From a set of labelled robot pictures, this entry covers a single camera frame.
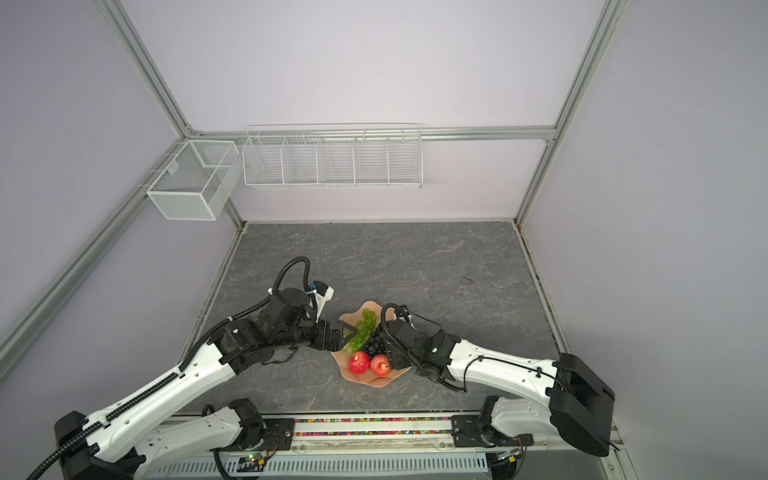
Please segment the red fake apple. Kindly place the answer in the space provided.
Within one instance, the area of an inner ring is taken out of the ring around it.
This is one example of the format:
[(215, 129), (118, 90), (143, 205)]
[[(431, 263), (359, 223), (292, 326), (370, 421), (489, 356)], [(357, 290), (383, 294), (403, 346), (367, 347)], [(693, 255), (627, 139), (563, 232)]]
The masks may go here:
[(353, 353), (350, 357), (348, 368), (355, 375), (366, 373), (370, 368), (370, 358), (367, 353), (364, 351)]
[(376, 355), (370, 360), (369, 369), (377, 377), (386, 377), (391, 372), (390, 360), (384, 354)]

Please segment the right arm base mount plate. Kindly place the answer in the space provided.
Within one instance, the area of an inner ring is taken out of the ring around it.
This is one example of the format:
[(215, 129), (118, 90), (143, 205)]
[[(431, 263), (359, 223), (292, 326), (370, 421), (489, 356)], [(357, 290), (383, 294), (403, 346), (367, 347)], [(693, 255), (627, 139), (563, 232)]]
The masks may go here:
[(530, 447), (534, 444), (531, 434), (507, 436), (482, 424), (478, 415), (453, 415), (450, 421), (453, 443), (459, 448)]

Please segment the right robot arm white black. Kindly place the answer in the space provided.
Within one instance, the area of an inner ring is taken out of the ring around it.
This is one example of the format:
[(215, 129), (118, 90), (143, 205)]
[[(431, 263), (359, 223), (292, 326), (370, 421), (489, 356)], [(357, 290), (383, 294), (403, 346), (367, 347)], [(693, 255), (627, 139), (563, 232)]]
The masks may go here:
[(438, 329), (418, 330), (414, 313), (388, 303), (381, 309), (385, 338), (416, 375), (455, 392), (472, 383), (496, 389), (487, 397), (469, 439), (484, 447), (518, 445), (525, 435), (557, 435), (596, 457), (612, 447), (615, 394), (576, 355), (530, 359), (480, 347)]

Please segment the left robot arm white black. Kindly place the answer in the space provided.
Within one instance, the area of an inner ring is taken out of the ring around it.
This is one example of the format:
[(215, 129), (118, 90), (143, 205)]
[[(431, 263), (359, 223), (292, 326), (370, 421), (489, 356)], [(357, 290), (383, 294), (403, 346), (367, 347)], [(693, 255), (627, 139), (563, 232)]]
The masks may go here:
[(204, 333), (180, 363), (127, 397), (88, 415), (73, 411), (54, 427), (56, 450), (31, 473), (39, 479), (59, 465), (67, 479), (140, 479), (208, 450), (258, 447), (268, 431), (248, 399), (184, 423), (164, 422), (182, 407), (254, 365), (268, 365), (281, 349), (338, 352), (355, 327), (320, 314), (332, 298), (327, 284), (273, 286), (256, 305)]

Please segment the dark purple fake grape bunch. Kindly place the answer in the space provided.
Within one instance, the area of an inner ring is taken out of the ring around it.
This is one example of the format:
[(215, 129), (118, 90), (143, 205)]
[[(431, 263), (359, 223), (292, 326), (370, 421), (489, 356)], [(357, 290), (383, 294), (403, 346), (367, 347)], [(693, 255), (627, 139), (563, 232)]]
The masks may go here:
[(387, 355), (388, 344), (382, 332), (372, 334), (363, 344), (361, 351), (364, 352), (370, 360), (379, 355)]

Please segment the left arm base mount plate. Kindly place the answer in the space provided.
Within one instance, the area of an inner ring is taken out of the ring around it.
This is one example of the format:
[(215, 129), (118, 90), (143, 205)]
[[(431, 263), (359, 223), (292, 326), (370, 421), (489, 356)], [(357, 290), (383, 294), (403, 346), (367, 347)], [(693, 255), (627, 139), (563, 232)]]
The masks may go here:
[(291, 448), (296, 422), (294, 418), (267, 418), (258, 426), (246, 426), (234, 442), (220, 447), (225, 452), (287, 451)]

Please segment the green fake grape bunch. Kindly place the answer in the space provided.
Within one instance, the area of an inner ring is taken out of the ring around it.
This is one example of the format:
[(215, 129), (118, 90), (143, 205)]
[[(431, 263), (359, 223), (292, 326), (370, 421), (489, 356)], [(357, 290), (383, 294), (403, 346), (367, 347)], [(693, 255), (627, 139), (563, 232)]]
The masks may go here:
[(362, 319), (356, 325), (356, 335), (347, 344), (350, 352), (358, 352), (363, 349), (379, 324), (378, 316), (370, 309), (362, 311)]

